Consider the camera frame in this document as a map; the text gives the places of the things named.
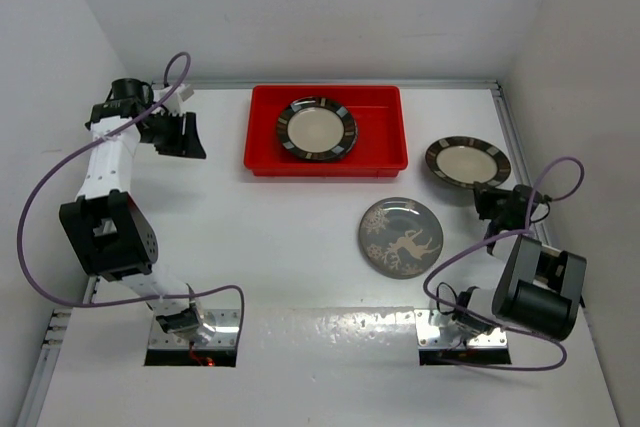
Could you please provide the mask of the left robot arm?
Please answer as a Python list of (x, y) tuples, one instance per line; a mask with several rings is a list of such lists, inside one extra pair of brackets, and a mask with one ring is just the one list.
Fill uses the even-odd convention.
[(158, 241), (134, 202), (131, 176), (139, 144), (165, 156), (204, 159), (196, 116), (183, 112), (190, 86), (155, 91), (132, 78), (112, 84), (109, 100), (96, 104), (86, 124), (97, 142), (75, 201), (59, 219), (83, 270), (129, 288), (144, 299), (162, 331), (193, 342), (204, 319), (190, 286), (157, 266)]

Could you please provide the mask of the striped rim plate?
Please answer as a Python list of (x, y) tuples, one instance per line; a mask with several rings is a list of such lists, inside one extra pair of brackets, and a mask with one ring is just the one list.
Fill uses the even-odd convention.
[(502, 150), (468, 136), (436, 140), (426, 150), (425, 162), (440, 180), (463, 189), (472, 189), (475, 183), (498, 187), (512, 172), (509, 158)]
[(358, 125), (343, 104), (327, 97), (304, 97), (279, 114), (276, 136), (284, 149), (308, 162), (337, 162), (358, 140)]

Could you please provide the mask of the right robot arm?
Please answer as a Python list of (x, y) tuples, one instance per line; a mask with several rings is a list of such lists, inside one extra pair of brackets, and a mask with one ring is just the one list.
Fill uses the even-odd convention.
[[(538, 207), (552, 202), (550, 196), (520, 184), (505, 190), (476, 182), (473, 195), (479, 218), (489, 222), (487, 239), (524, 228)], [(468, 334), (488, 334), (502, 321), (562, 341), (577, 319), (586, 267), (580, 255), (519, 235), (497, 287), (469, 287), (456, 294), (456, 305), (443, 313)]]

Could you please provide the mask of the large teal plate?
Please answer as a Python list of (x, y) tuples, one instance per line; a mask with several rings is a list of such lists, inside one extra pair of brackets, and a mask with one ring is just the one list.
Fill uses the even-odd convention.
[(341, 128), (313, 126), (305, 130), (296, 145), (302, 159), (313, 162), (337, 162), (351, 153), (358, 141), (356, 123), (348, 122)]

